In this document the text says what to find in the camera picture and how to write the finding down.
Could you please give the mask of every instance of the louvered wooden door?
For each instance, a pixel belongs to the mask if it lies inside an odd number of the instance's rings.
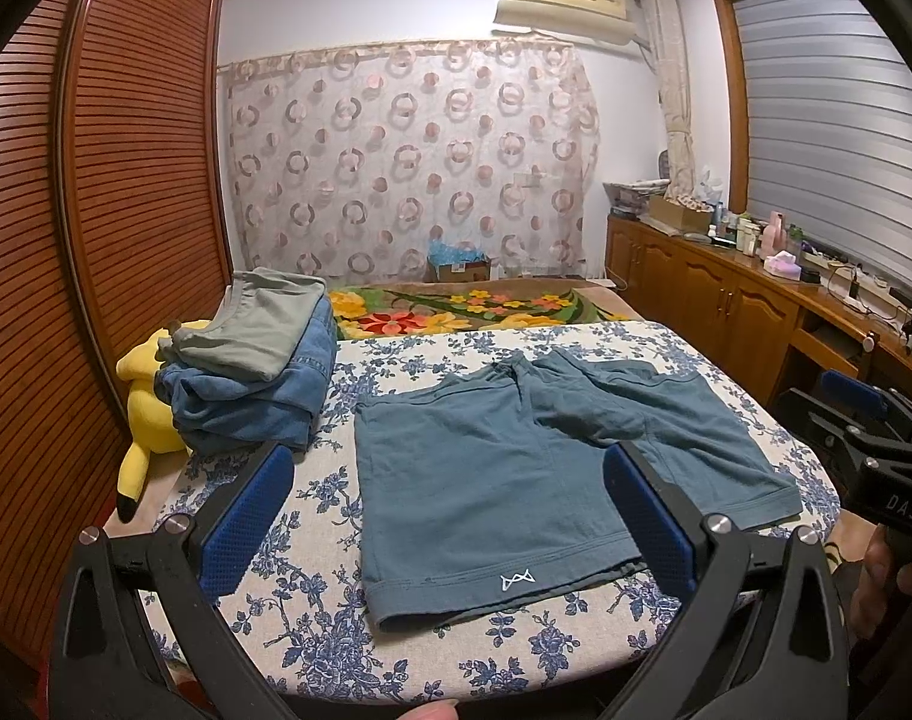
[[[44,0],[0,56],[0,641],[39,666],[130,443],[115,360],[229,279],[220,0]]]
[[[51,189],[70,1],[43,0],[0,56],[0,641],[30,662],[47,647],[75,536],[128,445],[64,283]]]
[[[75,260],[104,357],[211,317],[229,278],[214,132],[220,0],[86,0],[61,153]]]

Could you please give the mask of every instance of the denim fabric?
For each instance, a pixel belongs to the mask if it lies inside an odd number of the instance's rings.
[[[603,487],[632,440],[704,514],[803,509],[699,373],[521,353],[356,406],[362,581],[384,630],[519,607],[624,576],[640,552]]]
[[[336,324],[324,295],[277,378],[240,382],[170,362],[155,375],[157,398],[173,409],[173,426],[195,452],[210,454],[275,440],[296,450],[309,443],[336,359]]]

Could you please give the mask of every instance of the window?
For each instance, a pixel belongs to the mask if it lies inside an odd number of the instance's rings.
[[[912,74],[899,52],[858,0],[716,2],[735,109],[731,205],[784,211],[912,287]]]

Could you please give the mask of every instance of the folded clothes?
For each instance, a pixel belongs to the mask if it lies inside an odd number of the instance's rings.
[[[272,381],[240,382],[170,362],[155,375],[154,391],[172,407],[173,426],[195,452],[224,452],[267,440],[304,450],[335,359],[336,325],[324,295],[299,346]]]
[[[356,406],[362,581],[384,630],[519,607],[625,576],[640,551],[603,487],[632,440],[705,514],[752,528],[798,514],[699,373],[517,353],[431,389]]]
[[[272,381],[286,367],[326,289],[317,276],[269,268],[232,274],[213,321],[160,339],[166,362],[239,381]]]

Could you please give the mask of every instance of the cardboard box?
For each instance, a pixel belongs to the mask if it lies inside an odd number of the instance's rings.
[[[490,261],[478,263],[459,263],[457,265],[440,265],[438,269],[426,260],[424,281],[430,284],[461,284],[473,281],[490,280]]]
[[[693,211],[659,196],[650,197],[649,215],[680,232],[698,232],[703,235],[709,230],[712,221],[712,211]]]

